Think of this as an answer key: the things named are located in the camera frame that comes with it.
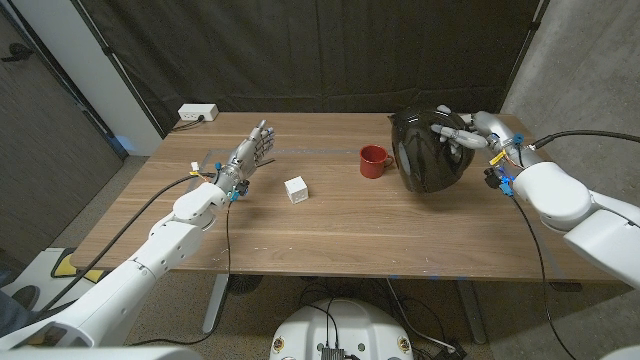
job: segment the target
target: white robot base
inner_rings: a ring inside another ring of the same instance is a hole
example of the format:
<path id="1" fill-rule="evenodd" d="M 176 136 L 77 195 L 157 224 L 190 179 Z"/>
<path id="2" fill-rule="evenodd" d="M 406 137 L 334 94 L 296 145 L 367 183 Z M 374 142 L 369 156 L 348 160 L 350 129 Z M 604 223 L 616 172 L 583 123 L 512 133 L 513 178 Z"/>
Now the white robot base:
<path id="1" fill-rule="evenodd" d="M 313 305 L 327 310 L 330 299 Z M 327 314 L 305 306 L 296 311 L 276 331 L 269 359 L 329 359 L 335 355 L 355 355 L 359 359 L 411 360 L 413 353 L 406 331 L 384 311 L 368 303 L 354 299 L 334 299 L 329 313 L 338 328 L 336 332 L 329 318 L 327 343 Z"/>

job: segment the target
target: white power strip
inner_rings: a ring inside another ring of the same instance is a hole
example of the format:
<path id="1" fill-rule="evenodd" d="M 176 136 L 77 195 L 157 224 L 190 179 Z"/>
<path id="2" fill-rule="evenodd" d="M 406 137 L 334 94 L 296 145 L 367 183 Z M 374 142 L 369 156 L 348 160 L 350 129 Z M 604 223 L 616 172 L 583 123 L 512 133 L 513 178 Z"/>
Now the white power strip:
<path id="1" fill-rule="evenodd" d="M 196 121 L 200 116 L 204 116 L 205 121 L 213 121 L 218 116 L 218 107 L 216 104 L 184 104 L 178 114 L 184 121 Z"/>

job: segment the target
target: black fabric backdrop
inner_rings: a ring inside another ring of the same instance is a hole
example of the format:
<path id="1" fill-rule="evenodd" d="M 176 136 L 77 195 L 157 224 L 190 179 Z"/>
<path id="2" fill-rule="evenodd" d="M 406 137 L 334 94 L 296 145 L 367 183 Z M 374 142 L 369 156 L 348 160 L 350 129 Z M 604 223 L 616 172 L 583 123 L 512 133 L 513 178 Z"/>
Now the black fabric backdrop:
<path id="1" fill-rule="evenodd" d="M 169 131 L 220 111 L 495 111 L 537 0 L 110 0 L 83 5 Z"/>

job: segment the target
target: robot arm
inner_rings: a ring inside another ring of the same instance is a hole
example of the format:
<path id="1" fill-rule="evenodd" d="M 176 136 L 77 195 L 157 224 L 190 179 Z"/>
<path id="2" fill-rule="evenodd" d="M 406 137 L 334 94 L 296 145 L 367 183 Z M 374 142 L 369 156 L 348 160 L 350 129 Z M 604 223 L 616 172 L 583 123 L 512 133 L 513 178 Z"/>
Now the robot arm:
<path id="1" fill-rule="evenodd" d="M 636 259 L 640 253 L 640 208 L 587 189 L 557 164 L 545 162 L 535 148 L 522 147 L 522 136 L 492 114 L 474 114 L 471 125 L 477 130 L 471 135 L 486 139 L 486 147 L 495 155 L 492 166 L 500 168 L 508 162 L 520 168 L 513 189 L 533 206 L 544 225 L 564 234 L 567 244 L 589 262 L 640 289 Z M 432 130 L 457 141 L 441 128 Z M 466 139 L 458 142 L 478 148 L 475 144 L 479 140 L 474 138 L 472 146 Z"/>
<path id="2" fill-rule="evenodd" d="M 173 211 L 151 229 L 147 241 L 127 261 L 75 303 L 45 320 L 0 339 L 0 350 L 38 344 L 46 347 L 122 345 L 156 281 L 182 264 L 215 224 L 216 210 L 246 193 L 247 178 L 273 147 L 273 129 L 256 126 L 218 172 L 180 197 Z"/>

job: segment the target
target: table leg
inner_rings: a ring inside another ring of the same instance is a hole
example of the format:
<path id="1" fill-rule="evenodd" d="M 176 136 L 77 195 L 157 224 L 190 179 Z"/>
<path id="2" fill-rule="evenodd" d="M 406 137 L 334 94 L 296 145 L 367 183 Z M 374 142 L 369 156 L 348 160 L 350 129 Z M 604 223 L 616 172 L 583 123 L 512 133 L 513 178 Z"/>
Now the table leg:
<path id="1" fill-rule="evenodd" d="M 473 342 L 476 344 L 484 344 L 487 342 L 487 335 L 484 331 L 484 323 L 482 322 L 482 314 L 478 305 L 476 291 L 473 288 L 473 282 L 467 280 L 456 281 L 458 286 L 458 294 L 467 315 Z"/>
<path id="2" fill-rule="evenodd" d="M 227 283 L 229 282 L 228 274 L 216 275 L 216 282 L 213 284 L 213 290 L 211 291 L 211 299 L 209 300 L 209 307 L 207 308 L 207 314 L 204 316 L 204 324 L 202 325 L 202 332 L 205 334 L 213 331 L 218 316 L 222 312 L 222 303 L 227 295 Z"/>

